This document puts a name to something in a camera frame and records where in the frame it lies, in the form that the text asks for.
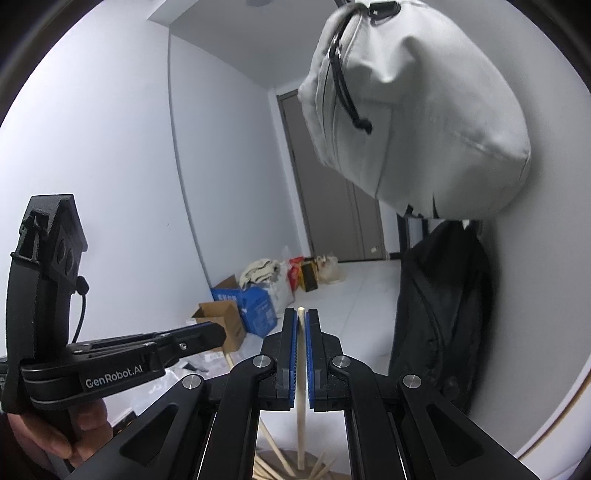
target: cardboard box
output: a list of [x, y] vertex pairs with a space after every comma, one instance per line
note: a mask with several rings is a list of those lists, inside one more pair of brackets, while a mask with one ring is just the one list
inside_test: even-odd
[[264, 337], [277, 325], [275, 309], [269, 294], [258, 287], [241, 290], [232, 275], [211, 289], [214, 300], [233, 300], [238, 305], [240, 317], [248, 333]]
[[235, 352], [242, 345], [246, 336], [244, 325], [238, 312], [235, 301], [208, 301], [200, 303], [199, 309], [193, 314], [197, 323], [213, 322], [221, 325], [226, 331], [226, 341], [223, 349], [226, 352]]

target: wooden stick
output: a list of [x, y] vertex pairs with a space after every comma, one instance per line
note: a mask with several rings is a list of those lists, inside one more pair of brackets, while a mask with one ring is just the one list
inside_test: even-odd
[[297, 372], [295, 375], [295, 407], [297, 413], [297, 467], [306, 468], [306, 336], [304, 334], [304, 315], [306, 309], [297, 309]]
[[258, 462], [258, 464], [263, 467], [263, 469], [266, 470], [267, 473], [270, 473], [272, 477], [275, 478], [275, 480], [285, 480], [281, 475], [279, 475], [271, 465], [269, 465], [266, 461], [264, 461], [261, 457], [259, 457], [258, 455], [255, 455], [255, 462]]
[[336, 458], [326, 465], [319, 473], [317, 473], [313, 480], [320, 480], [320, 478], [324, 477], [328, 472], [330, 472], [330, 468], [335, 464], [335, 462]]
[[316, 463], [312, 467], [312, 471], [310, 472], [310, 475], [308, 476], [308, 480], [312, 480], [316, 476], [316, 474], [318, 472], [320, 472], [320, 469], [322, 468], [322, 462], [324, 461], [325, 455], [326, 455], [326, 450], [322, 450], [322, 453], [318, 457], [318, 460], [316, 460]]
[[[234, 362], [232, 361], [232, 357], [230, 357], [230, 355], [226, 352], [224, 352], [224, 357], [226, 357], [226, 362], [228, 362], [228, 366], [230, 367], [230, 370], [232, 368], [234, 368]], [[261, 429], [263, 436], [267, 439], [267, 442], [269, 442], [269, 445], [271, 445], [271, 450], [273, 450], [273, 452], [275, 452], [275, 455], [277, 455], [277, 458], [279, 459], [279, 461], [283, 465], [283, 468], [285, 469], [285, 471], [291, 476], [296, 476], [294, 469], [291, 467], [291, 465], [289, 464], [289, 462], [287, 461], [287, 459], [285, 458], [283, 453], [281, 453], [281, 450], [279, 450], [279, 447], [275, 443], [275, 440], [273, 440], [273, 437], [271, 436], [269, 429], [267, 428], [267, 426], [264, 424], [264, 422], [261, 419], [259, 419], [259, 428]]]
[[263, 477], [265, 480], [273, 480], [273, 477], [271, 475], [269, 475], [266, 470], [263, 470], [263, 468], [258, 465], [258, 463], [255, 462], [255, 464], [252, 467], [252, 471], [253, 473], [257, 474], [258, 476]]
[[224, 351], [223, 356], [226, 357], [226, 362], [228, 362], [228, 366], [230, 367], [230, 370], [232, 368], [234, 368], [234, 362], [233, 362], [232, 357], [230, 356], [230, 354], [227, 353], [226, 351]]

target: black drawstring cord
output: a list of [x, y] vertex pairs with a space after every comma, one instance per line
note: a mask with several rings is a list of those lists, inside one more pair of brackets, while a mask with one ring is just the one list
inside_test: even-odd
[[[351, 98], [349, 89], [347, 88], [347, 84], [345, 82], [345, 75], [343, 74], [343, 67], [340, 62], [341, 58], [339, 50], [340, 39], [343, 36], [343, 33], [345, 33], [345, 28], [355, 13], [361, 9], [365, 9], [365, 6], [360, 3], [358, 4], [358, 7], [354, 9], [349, 15], [347, 15], [347, 17], [341, 23], [340, 28], [335, 34], [329, 48], [329, 62], [333, 72], [333, 81], [335, 83], [336, 95], [345, 111], [351, 117], [353, 126], [359, 130], [365, 130], [365, 133], [371, 135], [374, 126], [368, 118], [361, 118], [359, 116], [359, 112], [355, 108], [355, 104], [353, 103], [353, 99]], [[395, 17], [400, 13], [400, 10], [400, 4], [398, 2], [392, 1], [371, 4], [369, 8], [366, 9], [366, 13], [373, 20], [384, 20], [386, 18]]]
[[359, 130], [365, 130], [368, 135], [371, 135], [374, 126], [371, 124], [369, 119], [359, 117], [359, 112], [355, 108], [355, 104], [353, 103], [353, 99], [351, 98], [351, 94], [349, 93], [349, 89], [347, 88], [347, 84], [345, 82], [345, 76], [343, 75], [343, 69], [340, 63], [340, 51], [338, 49], [340, 38], [354, 13], [355, 12], [352, 12], [352, 14], [345, 19], [343, 26], [335, 35], [332, 44], [330, 45], [329, 62], [333, 72], [333, 81], [335, 83], [336, 95], [339, 97], [340, 103], [345, 111], [351, 117], [353, 126]]

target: doorway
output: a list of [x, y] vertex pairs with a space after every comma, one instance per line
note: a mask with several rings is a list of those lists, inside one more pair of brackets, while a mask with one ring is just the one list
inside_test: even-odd
[[340, 261], [383, 260], [379, 203], [331, 168], [320, 164], [297, 91], [277, 97], [295, 182], [314, 256]]

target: black bag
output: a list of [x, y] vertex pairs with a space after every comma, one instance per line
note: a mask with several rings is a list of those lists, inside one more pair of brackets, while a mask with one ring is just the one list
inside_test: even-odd
[[388, 375], [416, 374], [467, 412], [491, 308], [490, 266], [475, 228], [443, 222], [402, 257]]

